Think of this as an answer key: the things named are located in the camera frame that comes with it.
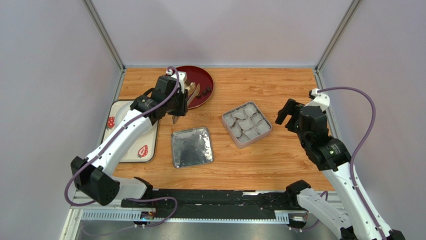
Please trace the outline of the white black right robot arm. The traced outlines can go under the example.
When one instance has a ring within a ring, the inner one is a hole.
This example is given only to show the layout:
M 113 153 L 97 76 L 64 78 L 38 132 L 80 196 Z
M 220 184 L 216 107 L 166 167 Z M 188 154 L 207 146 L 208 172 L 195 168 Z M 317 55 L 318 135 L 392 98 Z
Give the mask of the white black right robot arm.
M 303 208 L 318 218 L 340 240 L 403 240 L 403 233 L 391 227 L 379 216 L 370 200 L 361 198 L 351 174 L 351 155 L 344 143 L 329 135 L 325 109 L 328 103 L 308 104 L 288 99 L 278 112 L 276 124 L 290 116 L 285 127 L 296 133 L 308 159 L 327 178 L 337 193 L 345 212 L 341 212 L 320 197 L 304 180 L 286 187 L 290 205 Z

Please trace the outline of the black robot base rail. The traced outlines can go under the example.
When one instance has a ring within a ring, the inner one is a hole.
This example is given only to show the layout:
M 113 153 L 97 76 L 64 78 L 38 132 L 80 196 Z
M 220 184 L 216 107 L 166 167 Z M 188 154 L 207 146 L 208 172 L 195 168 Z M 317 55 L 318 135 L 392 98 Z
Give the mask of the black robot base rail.
M 273 221 L 304 228 L 308 211 L 284 191 L 154 189 L 143 202 L 123 199 L 123 208 L 146 208 L 158 219 L 195 221 Z

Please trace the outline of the metal serving tongs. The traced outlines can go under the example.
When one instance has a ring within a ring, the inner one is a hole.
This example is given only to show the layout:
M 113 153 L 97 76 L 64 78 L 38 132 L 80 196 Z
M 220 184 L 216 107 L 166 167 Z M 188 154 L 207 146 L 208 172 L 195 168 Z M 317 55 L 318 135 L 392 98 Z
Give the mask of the metal serving tongs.
M 189 98 L 187 100 L 187 107 L 189 107 L 189 105 L 191 104 L 191 102 L 194 100 L 194 98 L 199 94 L 200 92 L 200 84 L 195 85 L 195 83 L 193 83 L 193 86 L 190 86 L 190 90 L 192 90 L 191 94 L 189 95 Z M 173 116 L 172 117 L 172 123 L 176 124 L 179 121 L 180 116 Z

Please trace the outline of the silver square tin lid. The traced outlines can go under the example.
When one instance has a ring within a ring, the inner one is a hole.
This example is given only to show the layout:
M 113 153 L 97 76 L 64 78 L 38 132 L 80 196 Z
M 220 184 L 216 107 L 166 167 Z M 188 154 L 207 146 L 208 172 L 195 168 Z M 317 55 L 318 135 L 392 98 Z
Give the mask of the silver square tin lid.
M 198 127 L 172 133 L 171 155 L 176 169 L 213 163 L 215 157 L 209 129 Z

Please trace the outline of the pink square chocolate tin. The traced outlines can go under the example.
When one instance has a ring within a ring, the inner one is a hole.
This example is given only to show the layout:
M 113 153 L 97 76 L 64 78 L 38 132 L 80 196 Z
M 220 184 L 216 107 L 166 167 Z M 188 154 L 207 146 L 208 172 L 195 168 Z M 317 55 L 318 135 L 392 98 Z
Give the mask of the pink square chocolate tin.
M 273 129 L 272 124 L 253 101 L 225 112 L 221 121 L 239 149 L 264 139 Z

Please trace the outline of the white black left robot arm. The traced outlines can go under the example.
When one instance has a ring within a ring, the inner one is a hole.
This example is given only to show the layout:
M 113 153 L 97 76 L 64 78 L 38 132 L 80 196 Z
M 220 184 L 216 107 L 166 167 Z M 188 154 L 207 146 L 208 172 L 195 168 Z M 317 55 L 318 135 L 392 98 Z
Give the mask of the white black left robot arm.
M 137 97 L 123 120 L 107 139 L 85 158 L 70 163 L 72 177 L 67 183 L 91 198 L 90 203 L 107 206 L 116 199 L 141 199 L 147 190 L 139 178 L 119 178 L 113 173 L 130 147 L 165 115 L 185 116 L 188 111 L 186 73 L 162 75 L 154 88 Z

